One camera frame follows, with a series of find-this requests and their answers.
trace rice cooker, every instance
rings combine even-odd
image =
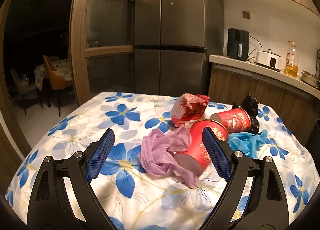
[[[271,49],[268,49],[268,51],[257,51],[256,64],[280,72],[282,58],[273,53]]]

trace cooking oil bottle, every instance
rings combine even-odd
[[[285,74],[297,78],[299,58],[296,53],[296,44],[293,41],[288,41],[287,59],[285,62]]]

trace chair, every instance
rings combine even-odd
[[[35,83],[33,84],[29,84],[29,85],[25,85],[23,83],[23,81],[19,78],[18,74],[16,73],[16,71],[14,69],[10,70],[10,73],[12,75],[12,78],[13,78],[13,81],[14,81],[14,84],[16,85],[16,88],[18,90],[18,93],[19,95],[21,95],[22,97],[22,100],[23,100],[23,109],[24,109],[24,115],[27,116],[27,111],[26,111],[26,93],[32,91],[32,90],[35,90],[37,89],[36,88],[36,85]],[[40,104],[41,104],[41,107],[43,108],[43,105],[42,105],[42,100],[41,100],[41,97],[40,98]]]
[[[48,56],[44,55],[43,60],[44,60],[45,69],[47,70],[47,75],[49,78],[51,89],[55,90],[55,92],[56,92],[59,116],[61,116],[61,113],[60,113],[60,106],[61,106],[60,93],[61,93],[61,90],[73,86],[73,82],[72,82],[72,80],[65,81],[65,79],[63,77],[60,77],[54,73],[54,71],[56,71],[56,69],[52,65]]]
[[[56,62],[56,61],[59,61],[60,58],[58,55],[53,55],[53,56],[48,56],[49,60],[52,62]]]

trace metal pot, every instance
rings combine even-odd
[[[307,71],[301,71],[301,73],[302,73],[301,81],[307,83],[308,85],[310,85],[314,88],[316,88],[318,86],[318,83],[320,81],[315,75],[313,75]]]

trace wall outlet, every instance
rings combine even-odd
[[[242,11],[242,18],[250,19],[250,12]]]

